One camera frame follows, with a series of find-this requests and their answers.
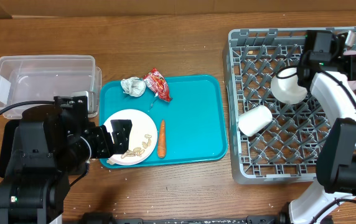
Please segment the pink plate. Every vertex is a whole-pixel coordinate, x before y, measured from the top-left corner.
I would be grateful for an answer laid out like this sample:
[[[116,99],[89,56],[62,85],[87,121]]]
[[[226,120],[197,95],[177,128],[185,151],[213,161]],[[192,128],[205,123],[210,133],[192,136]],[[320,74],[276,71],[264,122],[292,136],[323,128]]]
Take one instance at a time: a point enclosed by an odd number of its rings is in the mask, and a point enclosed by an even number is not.
[[[140,162],[145,161],[156,148],[157,144],[157,128],[154,121],[144,112],[140,110],[134,109],[126,109],[115,112],[106,121],[103,125],[106,126],[108,131],[112,130],[110,121],[114,119],[130,119],[132,122],[132,128],[129,135],[129,149],[133,149],[135,147],[141,146],[141,143],[145,140],[144,135],[150,134],[151,138],[151,146],[150,148],[146,149],[144,154],[141,157],[125,157],[124,159],[121,158],[122,154],[115,154],[111,156],[109,159],[117,165],[121,166],[131,166],[139,164]]]

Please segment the white bowl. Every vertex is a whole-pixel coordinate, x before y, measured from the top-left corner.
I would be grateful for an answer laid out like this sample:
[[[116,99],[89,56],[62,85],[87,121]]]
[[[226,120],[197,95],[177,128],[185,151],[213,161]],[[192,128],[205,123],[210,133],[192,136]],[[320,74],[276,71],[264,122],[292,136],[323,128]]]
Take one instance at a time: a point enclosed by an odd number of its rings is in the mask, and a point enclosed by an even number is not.
[[[307,96],[307,89],[297,84],[297,68],[280,71],[271,81],[271,92],[280,102],[295,105]]]

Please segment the orange carrot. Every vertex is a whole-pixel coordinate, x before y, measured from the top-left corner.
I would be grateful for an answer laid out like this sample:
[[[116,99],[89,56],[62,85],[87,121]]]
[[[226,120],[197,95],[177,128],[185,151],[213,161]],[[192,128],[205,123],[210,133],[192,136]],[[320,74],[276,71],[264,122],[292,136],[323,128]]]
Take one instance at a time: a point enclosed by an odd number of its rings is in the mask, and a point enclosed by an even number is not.
[[[165,158],[166,156],[166,122],[164,120],[161,121],[161,126],[159,129],[157,156],[161,159]]]

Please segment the white napkin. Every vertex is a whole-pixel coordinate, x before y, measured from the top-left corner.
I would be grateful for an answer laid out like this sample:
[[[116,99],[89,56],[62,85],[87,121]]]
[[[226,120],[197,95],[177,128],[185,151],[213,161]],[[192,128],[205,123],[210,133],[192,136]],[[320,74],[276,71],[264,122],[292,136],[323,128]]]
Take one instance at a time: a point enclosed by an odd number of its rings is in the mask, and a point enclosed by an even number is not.
[[[122,79],[120,84],[124,94],[136,98],[142,96],[146,90],[146,83],[138,77]]]

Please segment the white cup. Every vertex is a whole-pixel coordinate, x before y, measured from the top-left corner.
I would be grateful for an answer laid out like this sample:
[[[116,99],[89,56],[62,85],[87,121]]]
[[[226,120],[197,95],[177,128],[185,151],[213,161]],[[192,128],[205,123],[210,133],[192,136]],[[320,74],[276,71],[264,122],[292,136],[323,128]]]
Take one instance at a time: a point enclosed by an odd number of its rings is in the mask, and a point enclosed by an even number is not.
[[[255,135],[273,120],[271,111],[263,105],[252,108],[238,118],[239,130],[248,137]]]

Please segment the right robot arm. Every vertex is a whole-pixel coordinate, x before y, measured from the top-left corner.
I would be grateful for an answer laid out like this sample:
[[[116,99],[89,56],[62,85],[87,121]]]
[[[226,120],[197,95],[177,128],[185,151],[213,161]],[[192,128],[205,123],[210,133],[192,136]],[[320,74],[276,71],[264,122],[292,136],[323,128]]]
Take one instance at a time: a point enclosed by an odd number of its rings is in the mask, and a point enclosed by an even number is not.
[[[308,30],[296,65],[298,85],[319,102],[330,131],[318,155],[316,179],[288,205],[286,223],[323,223],[343,203],[356,203],[356,54],[350,32]]]

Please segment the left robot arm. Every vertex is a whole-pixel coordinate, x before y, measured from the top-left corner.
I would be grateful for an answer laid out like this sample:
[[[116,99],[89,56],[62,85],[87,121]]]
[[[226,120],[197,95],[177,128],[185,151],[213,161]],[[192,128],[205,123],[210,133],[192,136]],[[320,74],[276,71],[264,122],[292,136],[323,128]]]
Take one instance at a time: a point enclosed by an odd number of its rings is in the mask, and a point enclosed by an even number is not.
[[[68,177],[88,174],[90,159],[107,159],[129,148],[133,124],[113,119],[97,126],[88,119],[86,96],[56,96],[27,105],[20,119],[4,128],[0,152],[0,223],[61,223]]]

